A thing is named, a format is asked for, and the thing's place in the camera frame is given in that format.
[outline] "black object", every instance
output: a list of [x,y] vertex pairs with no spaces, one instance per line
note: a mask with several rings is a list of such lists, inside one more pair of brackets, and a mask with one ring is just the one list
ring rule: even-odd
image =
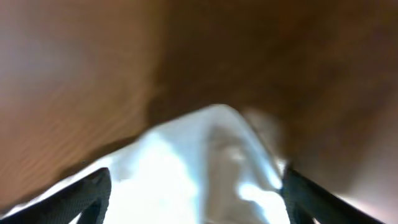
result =
[[101,168],[0,224],[69,224],[80,213],[78,224],[102,224],[110,195],[109,170]]
[[382,223],[335,197],[316,183],[288,167],[281,195],[291,224]]

